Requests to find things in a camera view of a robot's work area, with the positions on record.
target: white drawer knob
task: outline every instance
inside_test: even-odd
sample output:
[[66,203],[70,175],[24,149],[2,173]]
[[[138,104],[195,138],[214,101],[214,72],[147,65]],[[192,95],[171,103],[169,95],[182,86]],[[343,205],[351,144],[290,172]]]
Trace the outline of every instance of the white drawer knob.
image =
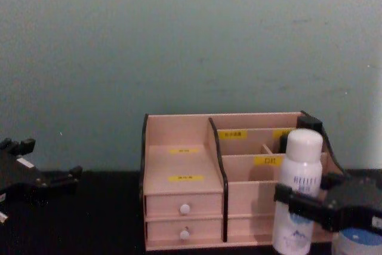
[[190,237],[190,232],[189,232],[188,228],[182,230],[182,231],[180,232],[180,234],[179,234],[179,237],[180,237],[181,240],[187,240],[187,239],[189,239],[189,237]]
[[179,210],[180,214],[186,215],[190,213],[191,207],[188,204],[183,204]]

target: compartment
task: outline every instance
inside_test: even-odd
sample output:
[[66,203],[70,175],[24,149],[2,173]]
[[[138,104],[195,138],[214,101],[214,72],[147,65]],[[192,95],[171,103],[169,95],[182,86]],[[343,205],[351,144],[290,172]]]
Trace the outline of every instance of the compartment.
[[[321,164],[326,173],[327,153]],[[284,154],[223,156],[228,179],[228,215],[272,214],[273,196]]]
[[219,130],[219,140],[222,155],[256,155],[268,153],[264,145],[272,153],[278,153],[280,136],[289,133],[294,127],[256,128]]
[[221,238],[221,218],[147,223],[148,241],[172,240],[178,244],[187,245],[195,239],[219,238]]
[[206,116],[149,116],[145,195],[223,193]]
[[[258,235],[272,236],[273,231],[273,214],[264,214],[257,216],[234,215],[228,219],[228,242],[235,242],[238,238]],[[319,224],[315,224],[313,230],[313,240],[326,238],[331,239],[332,234],[321,228]]]
[[148,217],[221,214],[222,194],[147,196]]
[[[329,232],[313,233],[312,242],[331,242],[332,234]],[[270,234],[261,235],[237,235],[229,236],[228,242],[225,246],[260,246],[272,244],[272,232]]]
[[211,115],[218,130],[296,127],[301,112],[291,113],[227,113]]

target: wooden panel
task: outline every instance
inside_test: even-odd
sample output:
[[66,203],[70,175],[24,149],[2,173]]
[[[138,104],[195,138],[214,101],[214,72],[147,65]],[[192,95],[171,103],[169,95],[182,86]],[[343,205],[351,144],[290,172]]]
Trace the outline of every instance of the wooden panel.
[[190,206],[190,213],[183,216],[221,214],[223,199],[222,194],[147,196],[147,216],[182,216],[179,209],[183,204]]
[[262,153],[262,141],[220,140],[221,155],[257,155]]
[[[260,164],[255,165],[255,159],[264,159],[265,155],[225,155],[223,165],[229,182],[266,181],[278,180],[281,171],[280,165]],[[285,154],[274,153],[270,156],[284,158]],[[321,154],[321,164],[324,169],[327,165],[327,154]]]
[[276,182],[229,183],[228,214],[269,214],[275,212]]
[[282,128],[296,127],[300,112],[236,113],[211,115],[218,129],[224,128]]
[[247,218],[229,218],[228,236],[270,235],[274,216],[255,216]]
[[149,116],[151,145],[199,145],[207,139],[206,115]]

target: black table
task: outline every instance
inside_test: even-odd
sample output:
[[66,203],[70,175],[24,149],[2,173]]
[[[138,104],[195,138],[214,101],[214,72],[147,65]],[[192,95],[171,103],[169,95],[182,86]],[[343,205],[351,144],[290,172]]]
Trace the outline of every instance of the black table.
[[[0,254],[143,254],[138,219],[138,172],[85,172],[75,196],[43,207],[22,202],[1,210]],[[184,250],[160,254],[273,254],[270,247]],[[314,244],[311,254],[330,254],[330,244]]]

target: drawer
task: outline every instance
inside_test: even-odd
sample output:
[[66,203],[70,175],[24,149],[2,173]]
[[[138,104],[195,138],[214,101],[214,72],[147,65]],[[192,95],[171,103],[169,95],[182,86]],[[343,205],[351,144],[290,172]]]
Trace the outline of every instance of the drawer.
[[222,204],[223,196],[219,193],[149,195],[146,197],[146,214],[147,217],[219,215],[222,214]]
[[172,220],[147,223],[147,240],[219,239],[223,219]]

